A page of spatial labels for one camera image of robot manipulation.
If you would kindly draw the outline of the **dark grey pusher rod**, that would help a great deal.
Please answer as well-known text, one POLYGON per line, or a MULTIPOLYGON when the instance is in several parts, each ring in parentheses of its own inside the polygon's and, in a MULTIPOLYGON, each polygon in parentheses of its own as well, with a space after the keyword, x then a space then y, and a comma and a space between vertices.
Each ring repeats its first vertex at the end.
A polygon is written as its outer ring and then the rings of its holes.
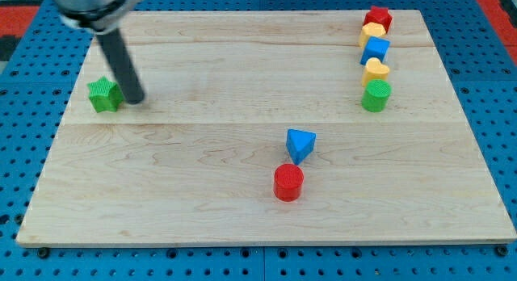
POLYGON ((145 99, 145 92, 120 29, 116 28, 109 33, 98 34, 96 39, 119 85, 124 101, 132 105, 141 103, 145 99))

